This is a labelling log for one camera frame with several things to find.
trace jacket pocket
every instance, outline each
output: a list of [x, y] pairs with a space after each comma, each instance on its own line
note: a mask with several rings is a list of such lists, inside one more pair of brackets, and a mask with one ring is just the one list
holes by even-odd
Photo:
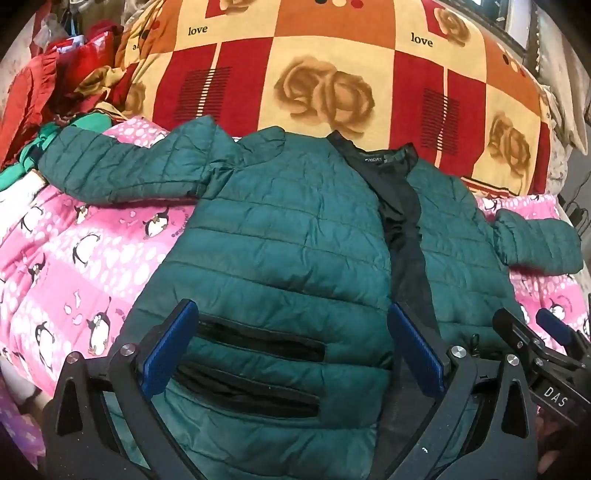
[[326, 352], [325, 344], [311, 338], [263, 330], [205, 314], [199, 314], [197, 336], [288, 360], [321, 362]]
[[307, 418], [316, 417], [319, 411], [319, 399], [315, 395], [263, 384], [192, 362], [181, 362], [174, 378], [198, 397], [240, 413]]

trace rose print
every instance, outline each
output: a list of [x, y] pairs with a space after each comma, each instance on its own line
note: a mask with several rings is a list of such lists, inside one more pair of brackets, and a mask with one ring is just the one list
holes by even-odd
[[513, 128], [513, 122], [503, 112], [492, 120], [488, 150], [492, 158], [509, 164], [515, 177], [523, 177], [530, 164], [530, 146], [525, 135]]
[[292, 118], [313, 125], [328, 123], [348, 138], [363, 136], [375, 106], [371, 87], [362, 77], [311, 56], [287, 66], [275, 84], [275, 98]]
[[144, 111], [144, 100], [146, 98], [146, 87], [142, 82], [134, 83], [129, 87], [125, 99], [125, 109], [121, 112], [126, 117], [140, 115]]
[[248, 10], [256, 0], [220, 0], [220, 10], [226, 15], [240, 14]]
[[460, 17], [445, 8], [436, 8], [435, 18], [439, 22], [441, 31], [447, 35], [447, 39], [451, 43], [460, 47], [466, 46], [466, 42], [470, 40], [470, 30]]

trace green cloth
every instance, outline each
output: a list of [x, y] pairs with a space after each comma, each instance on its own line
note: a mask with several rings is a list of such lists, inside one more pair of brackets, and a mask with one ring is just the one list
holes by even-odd
[[[111, 118], [108, 115], [95, 112], [81, 116], [79, 119], [72, 122], [72, 125], [93, 132], [102, 133], [109, 129], [112, 123]], [[0, 192], [6, 190], [10, 185], [24, 177], [32, 168], [36, 168], [37, 162], [30, 156], [32, 147], [36, 146], [45, 150], [53, 139], [55, 139], [60, 130], [61, 128], [54, 122], [45, 124], [39, 129], [39, 133], [34, 140], [25, 145], [21, 150], [18, 156], [18, 161], [5, 168], [4, 171], [0, 173]]]
[[[207, 478], [367, 477], [391, 379], [390, 253], [378, 199], [328, 140], [273, 127], [234, 142], [200, 118], [146, 149], [67, 127], [39, 169], [93, 205], [200, 198], [113, 348], [139, 342], [182, 298], [225, 325], [325, 347], [322, 361], [302, 361], [191, 340], [182, 360], [188, 371], [281, 387], [319, 406], [307, 417], [238, 413], [193, 394], [187, 378], [171, 381], [153, 403]], [[459, 179], [422, 160], [408, 181], [420, 198], [421, 248], [442, 336], [467, 345], [480, 333], [487, 349], [505, 349], [492, 315], [501, 307], [521, 315], [506, 263], [573, 273], [582, 265], [578, 236], [564, 222], [524, 227], [504, 213], [490, 225]], [[131, 458], [141, 461], [112, 398], [109, 407]]]

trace pink blanket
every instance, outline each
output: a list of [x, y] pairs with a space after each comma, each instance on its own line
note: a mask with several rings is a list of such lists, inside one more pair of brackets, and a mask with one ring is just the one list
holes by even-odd
[[[129, 122], [114, 131], [144, 142], [129, 129], [147, 125]], [[2, 353], [49, 394], [68, 353], [106, 355], [193, 210], [157, 200], [98, 208], [46, 187], [0, 244]]]
[[[482, 199], [477, 198], [478, 207], [489, 219], [495, 212], [508, 209], [519, 213], [528, 220], [559, 218], [556, 198], [552, 195], [531, 195], [514, 198]], [[515, 289], [515, 298], [521, 305], [525, 321], [530, 328], [542, 337], [547, 346], [564, 352], [535, 322], [535, 314], [540, 309], [549, 309], [564, 323], [575, 330], [583, 330], [588, 318], [588, 305], [583, 291], [570, 275], [544, 277], [532, 272], [511, 270], [511, 283]]]

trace red clothing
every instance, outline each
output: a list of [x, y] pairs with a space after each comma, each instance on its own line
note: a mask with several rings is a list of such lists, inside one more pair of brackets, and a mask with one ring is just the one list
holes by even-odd
[[0, 171], [17, 160], [52, 114], [47, 102], [56, 85], [58, 52], [34, 57], [12, 81], [0, 123]]

